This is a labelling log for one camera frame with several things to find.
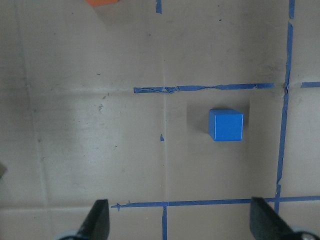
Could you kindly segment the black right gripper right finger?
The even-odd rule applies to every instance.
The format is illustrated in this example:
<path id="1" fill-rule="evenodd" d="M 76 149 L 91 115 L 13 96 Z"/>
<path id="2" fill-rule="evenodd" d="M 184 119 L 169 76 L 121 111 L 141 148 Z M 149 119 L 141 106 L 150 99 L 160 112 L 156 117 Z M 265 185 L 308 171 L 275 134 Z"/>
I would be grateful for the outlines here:
<path id="1" fill-rule="evenodd" d="M 295 234 L 262 197 L 251 198 L 250 231 L 255 240 L 286 240 Z"/>

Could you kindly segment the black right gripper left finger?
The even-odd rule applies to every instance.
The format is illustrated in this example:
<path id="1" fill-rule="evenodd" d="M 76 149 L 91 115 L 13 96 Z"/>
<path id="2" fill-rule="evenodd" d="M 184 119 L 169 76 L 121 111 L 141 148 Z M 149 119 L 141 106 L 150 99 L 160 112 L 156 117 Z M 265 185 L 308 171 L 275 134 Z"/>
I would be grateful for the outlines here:
<path id="1" fill-rule="evenodd" d="M 77 240 L 107 240 L 110 233 L 109 202 L 96 200 L 76 233 Z"/>

